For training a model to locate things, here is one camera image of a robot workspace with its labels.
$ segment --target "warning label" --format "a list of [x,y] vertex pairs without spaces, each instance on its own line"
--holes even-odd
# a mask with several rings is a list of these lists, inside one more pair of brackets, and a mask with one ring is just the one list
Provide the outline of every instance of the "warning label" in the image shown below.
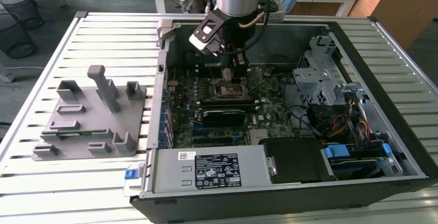
[[241,187],[238,154],[195,156],[198,189]]

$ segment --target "mesh trash bin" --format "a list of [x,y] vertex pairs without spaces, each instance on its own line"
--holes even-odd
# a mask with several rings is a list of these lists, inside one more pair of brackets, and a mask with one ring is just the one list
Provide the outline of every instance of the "mesh trash bin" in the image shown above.
[[30,56],[36,46],[20,24],[20,16],[12,13],[0,14],[0,50],[11,58]]
[[2,5],[10,13],[18,14],[26,29],[34,29],[43,25],[35,0],[0,0]]

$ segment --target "blue clip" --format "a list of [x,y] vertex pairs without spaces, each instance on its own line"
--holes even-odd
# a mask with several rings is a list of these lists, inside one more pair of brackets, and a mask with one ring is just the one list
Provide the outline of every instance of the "blue clip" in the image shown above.
[[384,143],[382,147],[384,147],[384,150],[385,150],[386,154],[390,155],[393,153],[393,149],[390,147],[390,144]]
[[323,149],[326,152],[327,158],[331,157],[347,157],[350,156],[350,152],[346,145],[330,145]]
[[124,179],[138,179],[139,178],[139,170],[138,169],[127,169],[124,171]]
[[241,138],[241,135],[234,135],[233,136],[233,144],[238,143],[238,139]]
[[334,157],[334,154],[333,154],[330,148],[325,148],[323,151],[326,152],[327,158],[333,158]]

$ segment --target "white work surface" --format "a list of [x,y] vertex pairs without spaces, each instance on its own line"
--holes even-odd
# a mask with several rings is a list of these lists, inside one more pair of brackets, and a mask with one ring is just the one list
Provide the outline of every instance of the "white work surface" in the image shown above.
[[[136,80],[148,85],[142,135],[148,133],[159,49],[161,18],[202,19],[199,15],[90,13],[75,18],[42,77],[0,144],[0,223],[148,224],[123,195],[124,170],[146,159],[140,139],[135,157],[39,161],[32,149],[55,108],[63,79],[94,86],[90,65],[106,65],[116,85]],[[317,17],[289,17],[291,21]],[[333,20],[334,17],[318,17]],[[404,55],[380,25],[363,18],[337,18],[355,48],[412,125],[432,157],[438,160],[438,103],[436,87]],[[351,69],[347,72],[355,79]],[[202,223],[437,223],[438,189],[398,194],[365,208],[239,218]]]

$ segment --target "red wire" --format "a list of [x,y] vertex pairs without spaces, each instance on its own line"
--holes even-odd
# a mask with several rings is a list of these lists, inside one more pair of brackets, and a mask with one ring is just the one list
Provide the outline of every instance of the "red wire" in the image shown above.
[[333,130],[337,128],[337,120],[338,120],[338,118],[346,117],[346,116],[349,116],[349,115],[337,115],[337,117],[334,119],[334,127],[333,127]]

